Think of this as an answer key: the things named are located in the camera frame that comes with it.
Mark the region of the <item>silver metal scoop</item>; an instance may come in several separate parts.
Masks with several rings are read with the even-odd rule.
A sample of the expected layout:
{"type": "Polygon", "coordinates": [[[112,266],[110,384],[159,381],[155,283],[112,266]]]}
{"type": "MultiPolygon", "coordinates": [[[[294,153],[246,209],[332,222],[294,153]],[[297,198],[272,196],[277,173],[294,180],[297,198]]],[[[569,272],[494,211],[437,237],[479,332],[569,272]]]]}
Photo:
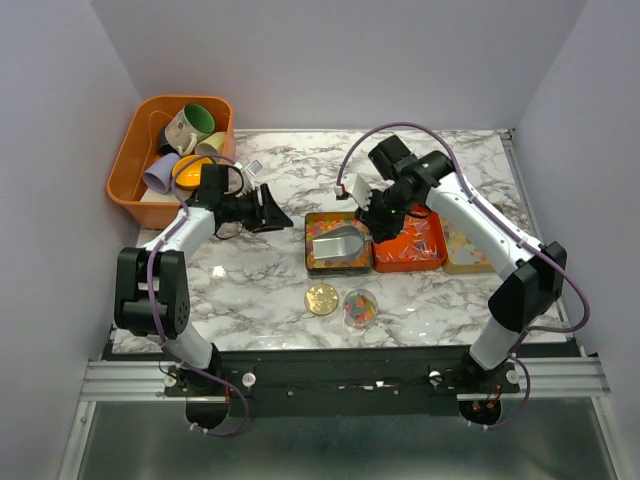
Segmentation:
{"type": "Polygon", "coordinates": [[[317,236],[312,241],[317,260],[350,261],[358,257],[373,240],[353,225],[345,225],[317,236]]]}

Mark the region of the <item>orange lollipop tin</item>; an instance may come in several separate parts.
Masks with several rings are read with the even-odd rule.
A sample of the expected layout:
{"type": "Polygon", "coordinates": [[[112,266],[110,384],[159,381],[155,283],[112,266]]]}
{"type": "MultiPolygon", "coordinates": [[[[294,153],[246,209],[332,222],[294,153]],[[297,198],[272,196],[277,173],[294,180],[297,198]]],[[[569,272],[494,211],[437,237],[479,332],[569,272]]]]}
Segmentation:
{"type": "Polygon", "coordinates": [[[439,216],[418,209],[405,217],[399,235],[373,245],[374,270],[378,273],[407,273],[439,269],[447,258],[439,216]]]}

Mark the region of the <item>dark tin of gummies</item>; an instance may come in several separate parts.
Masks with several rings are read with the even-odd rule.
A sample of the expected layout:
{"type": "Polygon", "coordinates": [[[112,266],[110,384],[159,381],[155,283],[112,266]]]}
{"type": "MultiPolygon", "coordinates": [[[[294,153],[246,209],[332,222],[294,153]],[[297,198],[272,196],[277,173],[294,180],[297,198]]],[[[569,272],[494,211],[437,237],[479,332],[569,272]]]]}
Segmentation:
{"type": "Polygon", "coordinates": [[[355,218],[353,212],[308,213],[304,220],[305,266],[310,278],[363,276],[373,269],[373,250],[370,242],[364,244],[363,251],[353,260],[325,260],[314,257],[313,240],[343,226],[353,226],[368,235],[368,229],[355,218]]]}

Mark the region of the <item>gold popsicle candy tin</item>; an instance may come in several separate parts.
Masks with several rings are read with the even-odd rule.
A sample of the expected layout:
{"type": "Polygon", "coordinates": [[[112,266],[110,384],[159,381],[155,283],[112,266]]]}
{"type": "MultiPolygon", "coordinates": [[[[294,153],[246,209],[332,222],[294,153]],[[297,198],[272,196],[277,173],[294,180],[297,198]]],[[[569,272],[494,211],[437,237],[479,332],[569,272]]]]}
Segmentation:
{"type": "Polygon", "coordinates": [[[455,228],[444,216],[440,216],[447,258],[442,268],[450,275],[494,273],[486,256],[470,240],[455,228]]]}

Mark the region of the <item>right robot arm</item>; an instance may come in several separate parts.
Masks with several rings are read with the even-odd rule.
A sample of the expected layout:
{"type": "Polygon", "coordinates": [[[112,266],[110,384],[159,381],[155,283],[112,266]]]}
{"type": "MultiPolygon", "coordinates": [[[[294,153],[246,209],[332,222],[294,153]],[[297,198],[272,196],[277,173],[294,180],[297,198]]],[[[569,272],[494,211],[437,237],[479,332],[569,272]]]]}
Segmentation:
{"type": "Polygon", "coordinates": [[[496,368],[522,341],[525,329],[559,299],[567,252],[557,242],[543,244],[526,236],[466,184],[440,151],[417,157],[392,135],[370,151],[369,159],[389,183],[384,190],[371,188],[358,175],[340,174],[334,193],[339,200],[356,202],[356,217],[376,243],[396,238],[413,208],[426,208],[469,239],[502,280],[488,300],[490,319],[459,370],[467,389],[483,391],[494,383],[496,368]]]}

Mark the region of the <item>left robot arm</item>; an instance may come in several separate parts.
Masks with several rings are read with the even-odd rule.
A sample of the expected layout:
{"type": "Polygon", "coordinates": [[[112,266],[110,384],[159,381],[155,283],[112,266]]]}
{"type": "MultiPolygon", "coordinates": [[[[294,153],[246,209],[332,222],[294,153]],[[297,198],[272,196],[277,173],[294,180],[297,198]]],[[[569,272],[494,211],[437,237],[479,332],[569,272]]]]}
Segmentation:
{"type": "Polygon", "coordinates": [[[190,321],[187,263],[224,224],[249,233],[281,231],[293,221],[277,205],[269,186],[254,185],[251,169],[204,164],[200,184],[180,198],[174,220],[142,247],[117,257],[114,322],[139,337],[152,337],[165,354],[189,369],[187,382],[201,395],[222,380],[219,353],[190,321]]]}

